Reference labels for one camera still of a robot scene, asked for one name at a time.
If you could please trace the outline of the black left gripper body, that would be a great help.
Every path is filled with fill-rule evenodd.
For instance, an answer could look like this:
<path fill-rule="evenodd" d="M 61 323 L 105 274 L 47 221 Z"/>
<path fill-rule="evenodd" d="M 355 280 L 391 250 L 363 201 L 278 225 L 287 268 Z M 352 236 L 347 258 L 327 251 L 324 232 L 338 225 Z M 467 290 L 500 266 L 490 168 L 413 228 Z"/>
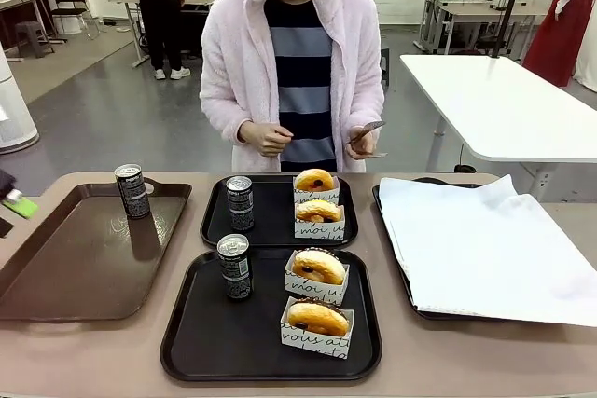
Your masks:
<path fill-rule="evenodd" d="M 18 190 L 15 188 L 16 179 L 0 170 L 0 200 L 8 202 L 16 202 L 18 200 Z"/>

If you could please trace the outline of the person's right hand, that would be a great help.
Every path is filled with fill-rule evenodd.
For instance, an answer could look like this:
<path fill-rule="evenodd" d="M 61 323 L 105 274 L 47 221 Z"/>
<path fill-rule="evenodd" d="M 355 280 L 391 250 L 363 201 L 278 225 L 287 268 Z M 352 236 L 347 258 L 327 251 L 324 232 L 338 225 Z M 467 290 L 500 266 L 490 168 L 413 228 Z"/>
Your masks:
<path fill-rule="evenodd" d="M 280 155 L 292 141 L 293 134 L 286 128 L 272 123 L 245 121 L 238 131 L 239 140 L 250 144 L 263 157 Z"/>

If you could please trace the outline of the person's left hand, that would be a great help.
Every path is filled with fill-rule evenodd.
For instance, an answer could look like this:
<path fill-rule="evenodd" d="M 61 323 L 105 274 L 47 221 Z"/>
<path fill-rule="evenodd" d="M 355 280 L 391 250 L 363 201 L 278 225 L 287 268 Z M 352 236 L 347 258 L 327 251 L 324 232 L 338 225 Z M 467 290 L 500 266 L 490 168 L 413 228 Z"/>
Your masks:
<path fill-rule="evenodd" d="M 349 132 L 346 153 L 354 160 L 371 158 L 376 150 L 376 140 L 371 132 L 364 134 L 361 127 L 354 127 Z"/>

